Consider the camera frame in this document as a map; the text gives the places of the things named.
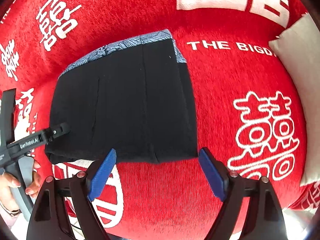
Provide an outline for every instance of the blue gripper pad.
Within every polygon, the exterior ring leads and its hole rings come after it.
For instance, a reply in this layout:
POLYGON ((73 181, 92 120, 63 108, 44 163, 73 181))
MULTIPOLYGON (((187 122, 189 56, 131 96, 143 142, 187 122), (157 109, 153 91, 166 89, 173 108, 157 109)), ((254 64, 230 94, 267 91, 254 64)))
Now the blue gripper pad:
POLYGON ((116 165, 116 159, 116 150, 111 149, 91 181, 91 188, 88 194, 88 199, 91 202, 101 195, 103 188, 109 178, 109 175, 113 167, 116 165))
POLYGON ((198 156, 199 164, 209 182, 213 194, 225 201, 227 194, 224 190, 224 183, 222 177, 219 175, 217 168, 212 163, 207 153, 201 149, 198 156))

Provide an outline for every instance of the fingernail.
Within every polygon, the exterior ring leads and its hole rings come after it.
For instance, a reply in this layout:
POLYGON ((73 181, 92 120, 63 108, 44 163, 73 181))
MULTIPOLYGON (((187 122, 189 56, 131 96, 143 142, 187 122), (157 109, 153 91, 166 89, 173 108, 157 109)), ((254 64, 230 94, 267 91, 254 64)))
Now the fingernail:
POLYGON ((15 182, 14 180, 11 182, 11 184, 15 187, 21 187, 20 183, 15 182))
POLYGON ((31 189, 26 189, 26 194, 27 195, 31 195, 31 194, 33 194, 34 192, 33 192, 33 190, 31 190, 31 189))

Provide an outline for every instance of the folded clothing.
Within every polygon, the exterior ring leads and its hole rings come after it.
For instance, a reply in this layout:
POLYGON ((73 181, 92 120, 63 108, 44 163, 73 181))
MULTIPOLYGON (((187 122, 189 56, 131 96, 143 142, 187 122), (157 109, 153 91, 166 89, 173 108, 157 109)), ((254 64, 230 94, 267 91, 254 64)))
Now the folded clothing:
POLYGON ((161 163, 197 157, 187 64, 168 30, 103 46, 60 76, 50 125, 71 132, 45 152, 53 164, 97 160, 161 163))

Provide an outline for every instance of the pink sleeve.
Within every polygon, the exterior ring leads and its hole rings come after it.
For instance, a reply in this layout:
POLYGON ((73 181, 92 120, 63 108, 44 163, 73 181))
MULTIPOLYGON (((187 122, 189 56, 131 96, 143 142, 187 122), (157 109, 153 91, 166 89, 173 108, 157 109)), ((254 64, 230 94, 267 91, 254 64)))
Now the pink sleeve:
POLYGON ((2 207, 2 205, 0 205, 0 215, 2 216, 4 222, 7 224, 7 226, 9 227, 9 229, 11 229, 11 227, 14 225, 14 223, 16 222, 19 214, 15 215, 15 216, 11 216, 9 215, 4 208, 2 207))

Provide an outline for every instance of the red blanket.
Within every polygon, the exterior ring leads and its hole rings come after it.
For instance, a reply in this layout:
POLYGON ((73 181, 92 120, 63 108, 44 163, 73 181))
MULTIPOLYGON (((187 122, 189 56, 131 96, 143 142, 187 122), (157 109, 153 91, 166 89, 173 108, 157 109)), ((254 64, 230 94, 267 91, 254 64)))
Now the red blanket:
MULTIPOLYGON (((0 89, 17 87, 16 139, 48 126, 57 78, 69 64, 105 44, 169 29, 188 63, 198 147, 245 177, 268 176, 282 207, 316 206, 319 185, 299 186, 306 156, 300 99, 268 47, 305 12, 299 0, 16 0, 0 24, 0 89)), ((43 148, 32 154, 43 178, 52 174, 43 148)), ((59 164, 55 176, 88 165, 59 164)), ((221 202, 189 160, 118 164, 94 206, 115 235, 203 239, 221 202)))

